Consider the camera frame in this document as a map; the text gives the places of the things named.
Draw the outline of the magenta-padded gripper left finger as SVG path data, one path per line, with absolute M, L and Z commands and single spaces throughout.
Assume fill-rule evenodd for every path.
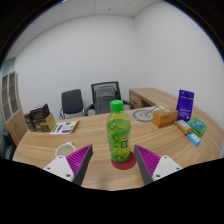
M 91 145 L 76 149 L 72 143 L 65 143 L 56 149 L 56 158 L 44 170 L 81 186 L 92 155 Z

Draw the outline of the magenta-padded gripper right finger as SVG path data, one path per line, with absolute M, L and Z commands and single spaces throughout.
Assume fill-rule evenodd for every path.
M 168 155 L 158 156 L 139 145 L 134 146 L 134 155 L 145 185 L 182 169 L 182 167 Z

